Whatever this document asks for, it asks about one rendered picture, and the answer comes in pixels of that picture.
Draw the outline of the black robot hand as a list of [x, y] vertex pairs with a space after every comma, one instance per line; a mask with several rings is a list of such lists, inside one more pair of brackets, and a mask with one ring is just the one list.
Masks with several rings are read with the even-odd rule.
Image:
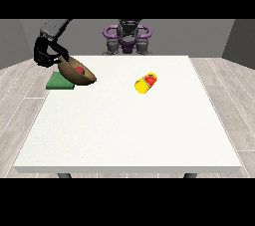
[[[48, 53], [48, 48], [51, 48], [55, 55]], [[61, 63], [60, 57], [69, 61], [69, 52], [57, 42], [51, 42], [45, 37], [38, 37], [34, 46], [34, 61], [38, 66], [50, 68], [55, 64]]]

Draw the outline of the brown wooden bowl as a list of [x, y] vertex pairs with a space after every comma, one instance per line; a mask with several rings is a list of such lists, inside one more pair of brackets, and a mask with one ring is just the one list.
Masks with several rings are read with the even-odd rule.
[[[69, 82], [77, 86], [88, 86], [97, 81], [96, 76], [86, 66], [73, 57], [69, 57], [69, 61], [66, 61], [62, 56], [60, 56], [59, 60], [59, 72]], [[76, 67], [83, 68], [85, 73], [81, 74], [76, 70]]]

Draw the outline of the yellow cup with melon print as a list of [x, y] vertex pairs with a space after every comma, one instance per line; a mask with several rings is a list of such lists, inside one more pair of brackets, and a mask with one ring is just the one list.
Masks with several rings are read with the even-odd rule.
[[145, 94], [157, 81], [155, 73], [148, 73], [134, 83], [135, 90], [140, 94]]

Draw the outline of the green square pad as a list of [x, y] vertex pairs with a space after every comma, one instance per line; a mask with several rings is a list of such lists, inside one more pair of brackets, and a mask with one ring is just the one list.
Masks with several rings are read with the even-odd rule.
[[75, 85], [65, 79], [60, 72], [53, 72], [46, 84], [47, 90], [72, 90], [74, 87]]

